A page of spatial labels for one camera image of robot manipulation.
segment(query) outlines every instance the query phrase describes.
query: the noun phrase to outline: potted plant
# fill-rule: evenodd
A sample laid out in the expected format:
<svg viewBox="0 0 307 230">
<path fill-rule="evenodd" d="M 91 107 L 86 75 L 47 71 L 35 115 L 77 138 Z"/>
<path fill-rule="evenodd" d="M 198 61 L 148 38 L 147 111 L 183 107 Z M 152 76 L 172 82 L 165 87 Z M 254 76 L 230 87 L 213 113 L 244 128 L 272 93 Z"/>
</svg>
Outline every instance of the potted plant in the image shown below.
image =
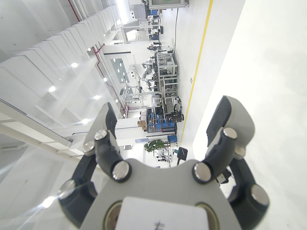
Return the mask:
<svg viewBox="0 0 307 230">
<path fill-rule="evenodd" d="M 144 149 L 147 152 L 152 152 L 155 149 L 162 149 L 162 148 L 167 147 L 167 146 L 168 146 L 167 142 L 164 142 L 161 139 L 155 139 L 153 141 L 150 141 L 149 143 L 146 143 L 144 145 Z"/>
</svg>

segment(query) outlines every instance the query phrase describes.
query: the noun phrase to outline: ceiling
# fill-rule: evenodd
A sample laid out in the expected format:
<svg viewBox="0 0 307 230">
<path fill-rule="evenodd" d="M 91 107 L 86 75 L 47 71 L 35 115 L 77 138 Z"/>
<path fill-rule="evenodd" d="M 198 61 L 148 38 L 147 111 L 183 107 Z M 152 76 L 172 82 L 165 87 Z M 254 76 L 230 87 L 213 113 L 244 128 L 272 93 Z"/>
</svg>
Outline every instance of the ceiling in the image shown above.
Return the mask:
<svg viewBox="0 0 307 230">
<path fill-rule="evenodd" d="M 90 125 L 106 102 L 122 118 L 99 65 L 119 19 L 116 0 L 1 0 L 0 98 L 49 129 Z"/>
</svg>

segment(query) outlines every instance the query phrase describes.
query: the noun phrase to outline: ceiling light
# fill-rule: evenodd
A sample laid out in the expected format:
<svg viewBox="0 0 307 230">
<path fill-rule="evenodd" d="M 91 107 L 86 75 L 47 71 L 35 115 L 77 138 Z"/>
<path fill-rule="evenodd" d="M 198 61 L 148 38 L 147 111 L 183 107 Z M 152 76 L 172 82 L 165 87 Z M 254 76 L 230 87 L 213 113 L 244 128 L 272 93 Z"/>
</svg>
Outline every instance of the ceiling light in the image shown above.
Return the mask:
<svg viewBox="0 0 307 230">
<path fill-rule="evenodd" d="M 42 206 L 44 208 L 48 208 L 49 206 L 52 205 L 53 201 L 55 200 L 54 196 L 49 196 L 48 198 L 46 198 L 43 202 L 42 202 Z"/>
<path fill-rule="evenodd" d="M 51 86 L 50 88 L 49 88 L 49 92 L 53 92 L 53 91 L 55 91 L 56 90 L 56 87 L 55 86 Z"/>
<path fill-rule="evenodd" d="M 87 118 L 82 120 L 82 124 L 86 125 L 89 122 L 89 120 Z"/>
</svg>

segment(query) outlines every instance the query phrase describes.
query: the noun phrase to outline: blue bin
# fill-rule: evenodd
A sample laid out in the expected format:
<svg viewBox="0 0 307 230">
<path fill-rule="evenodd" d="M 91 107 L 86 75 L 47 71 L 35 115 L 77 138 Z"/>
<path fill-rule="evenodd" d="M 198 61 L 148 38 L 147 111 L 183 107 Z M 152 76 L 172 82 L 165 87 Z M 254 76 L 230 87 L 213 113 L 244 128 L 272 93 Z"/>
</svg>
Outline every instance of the blue bin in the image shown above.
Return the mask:
<svg viewBox="0 0 307 230">
<path fill-rule="evenodd" d="M 177 136 L 176 135 L 168 135 L 167 141 L 168 141 L 168 143 L 177 142 Z"/>
</svg>

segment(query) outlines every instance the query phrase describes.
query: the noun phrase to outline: person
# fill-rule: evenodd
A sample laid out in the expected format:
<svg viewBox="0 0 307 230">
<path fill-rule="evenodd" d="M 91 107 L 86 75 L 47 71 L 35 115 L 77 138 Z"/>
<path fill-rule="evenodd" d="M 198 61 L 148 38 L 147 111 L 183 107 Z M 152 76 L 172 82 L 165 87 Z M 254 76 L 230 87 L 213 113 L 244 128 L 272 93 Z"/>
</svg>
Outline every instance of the person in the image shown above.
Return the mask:
<svg viewBox="0 0 307 230">
<path fill-rule="evenodd" d="M 160 34 L 160 29 L 151 29 L 150 35 L 153 35 L 153 34 Z"/>
<path fill-rule="evenodd" d="M 146 17 L 146 19 L 157 19 L 157 18 L 159 18 L 158 15 L 148 15 L 148 16 Z"/>
<path fill-rule="evenodd" d="M 154 45 L 161 45 L 161 43 L 160 42 L 154 42 L 153 44 L 150 44 L 150 46 L 149 47 L 151 47 L 151 46 L 154 46 Z"/>
<path fill-rule="evenodd" d="M 160 46 L 150 46 L 150 47 L 147 47 L 147 49 L 150 51 L 156 51 L 157 49 L 161 50 L 161 47 Z"/>
</svg>

